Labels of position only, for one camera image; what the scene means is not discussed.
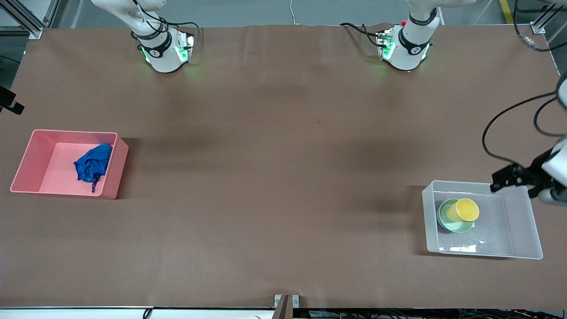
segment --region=blue cloth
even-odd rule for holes
[[[110,160],[110,153],[112,146],[108,144],[101,144],[83,155],[77,162],[74,162],[78,180],[92,183],[92,192],[95,192],[96,183],[99,178],[106,175],[108,168],[108,161]]]

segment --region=green bowl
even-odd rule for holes
[[[474,221],[452,221],[447,218],[447,210],[451,205],[458,201],[456,198],[447,199],[441,206],[437,209],[437,221],[441,227],[454,232],[454,233],[466,233],[475,224]]]

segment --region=yellow stripe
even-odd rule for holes
[[[504,12],[504,18],[506,18],[507,24],[514,23],[514,19],[512,19],[512,13],[510,11],[510,6],[508,6],[507,0],[500,0],[500,6],[502,7],[502,12]]]

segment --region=table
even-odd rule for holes
[[[194,64],[159,74],[129,32],[28,44],[12,87],[27,108],[0,116],[0,305],[564,307],[565,208],[533,201],[541,261],[425,246],[422,189],[490,182],[506,163],[483,152],[487,122],[555,89],[549,53],[512,26],[440,27],[410,73],[342,27],[252,26],[206,29]],[[526,165],[550,148],[539,104],[499,119],[489,147]],[[9,193],[36,128],[117,132],[119,198]]]

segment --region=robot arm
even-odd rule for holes
[[[410,7],[409,19],[405,25],[378,35],[378,55],[388,61],[394,68],[412,70],[429,49],[431,36],[439,26],[438,7],[463,7],[476,0],[405,0]]]
[[[432,11],[438,7],[464,7],[475,2],[476,0],[405,0],[405,3],[410,7],[409,14],[411,17],[419,21],[429,19]]]
[[[567,110],[567,73],[559,79],[557,100]],[[529,185],[530,198],[539,197],[550,205],[567,206],[567,136],[552,149],[537,156],[530,167],[511,164],[492,174],[493,192],[507,186]]]
[[[193,36],[172,28],[155,11],[166,0],[91,0],[122,20],[142,44],[146,61],[158,72],[169,73],[189,62]]]

